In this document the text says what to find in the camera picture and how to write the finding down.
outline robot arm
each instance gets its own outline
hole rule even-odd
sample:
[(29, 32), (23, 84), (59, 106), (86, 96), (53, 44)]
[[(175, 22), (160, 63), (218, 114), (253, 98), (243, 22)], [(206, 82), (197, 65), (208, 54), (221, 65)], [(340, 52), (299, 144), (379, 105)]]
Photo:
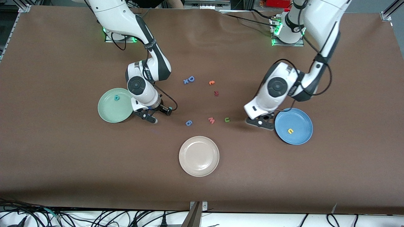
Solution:
[[(132, 13), (126, 1), (88, 0), (88, 2), (106, 30), (137, 38), (148, 51), (148, 56), (151, 55), (149, 59), (130, 64), (126, 70), (126, 82), (132, 95), (132, 108), (135, 114), (151, 123), (157, 123), (152, 117), (155, 111), (170, 115), (171, 109), (163, 106), (160, 95), (154, 88), (154, 82), (166, 80), (171, 74), (171, 66), (146, 23), (141, 17)], [(152, 114), (143, 111), (145, 109), (152, 110)]]
[(250, 121), (273, 113), (287, 95), (296, 101), (307, 101), (317, 91), (320, 78), (338, 43), (339, 23), (350, 0), (306, 0), (305, 3), (303, 21), (318, 43), (319, 53), (307, 74), (285, 63), (272, 65), (254, 99), (244, 106)]

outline wire bundle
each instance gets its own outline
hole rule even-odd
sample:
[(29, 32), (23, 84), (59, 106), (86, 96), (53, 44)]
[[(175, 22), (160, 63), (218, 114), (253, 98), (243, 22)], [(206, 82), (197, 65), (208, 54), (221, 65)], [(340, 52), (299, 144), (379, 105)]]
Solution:
[[(58, 225), (60, 227), (64, 226), (71, 226), (71, 227), (79, 227), (79, 225), (76, 225), (75, 222), (81, 221), (81, 222), (86, 222), (86, 223), (91, 223), (90, 227), (120, 227), (119, 223), (116, 222), (115, 220), (122, 216), (122, 215), (127, 215), (128, 216), (128, 225), (127, 227), (138, 227), (138, 223), (140, 220), (145, 218), (147, 215), (155, 212), (153, 210), (146, 210), (146, 211), (137, 211), (134, 218), (132, 219), (131, 216), (129, 215), (130, 211), (134, 210), (117, 210), (117, 209), (107, 209), (101, 212), (101, 214), (95, 219), (95, 220), (88, 220), (88, 219), (83, 219), (80, 217), (77, 217), (74, 214), (68, 213), (68, 211), (78, 211), (79, 209), (77, 208), (58, 208), (58, 207), (46, 207), (42, 205), (37, 205), (37, 204), (30, 204), (30, 203), (25, 203), (25, 202), (20, 202), (20, 201), (10, 201), (10, 200), (5, 200), (0, 198), (0, 206), (3, 207), (3, 210), (0, 211), (0, 214), (6, 213), (4, 215), (0, 215), (0, 219), (4, 218), (5, 216), (17, 212), (18, 214), (26, 214), (27, 216), (31, 216), (35, 219), (37, 227), (51, 227), (52, 223), (51, 221), (53, 219), (56, 219)], [(146, 225), (150, 224), (151, 222), (165, 217), (166, 215), (178, 213), (178, 212), (184, 212), (187, 210), (181, 210), (181, 211), (173, 211), (170, 213), (165, 213), (164, 215), (161, 215), (159, 217), (156, 217), (149, 222), (145, 223), (141, 227), (145, 227)], [(109, 220), (106, 224), (101, 224), (103, 220), (106, 220), (107, 217), (111, 217), (111, 215), (115, 215), (114, 218)], [(44, 216), (46, 219), (46, 222), (43, 222), (40, 217)]]

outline brown tabletop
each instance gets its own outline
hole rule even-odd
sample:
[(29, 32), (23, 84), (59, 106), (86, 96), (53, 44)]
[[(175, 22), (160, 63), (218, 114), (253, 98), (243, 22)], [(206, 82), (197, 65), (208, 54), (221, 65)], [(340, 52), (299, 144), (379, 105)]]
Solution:
[[(156, 113), (155, 125), (133, 116), (111, 124), (97, 112), (104, 92), (125, 88), (127, 65), (146, 57), (140, 42), (125, 51), (105, 43), (87, 8), (33, 6), (21, 15), (0, 63), (2, 197), (170, 210), (206, 200), (237, 212), (328, 213), (338, 203), (337, 213), (404, 214), (404, 61), (389, 22), (343, 16), (331, 88), (295, 104), (313, 136), (293, 146), (246, 125), (243, 105), (276, 60), (307, 72), (308, 45), (271, 46), (267, 26), (213, 10), (153, 9), (144, 20), (172, 66), (158, 85), (179, 104), (171, 116)], [(319, 90), (327, 82), (325, 74)], [(178, 160), (197, 135), (220, 151), (216, 170), (200, 178)]]

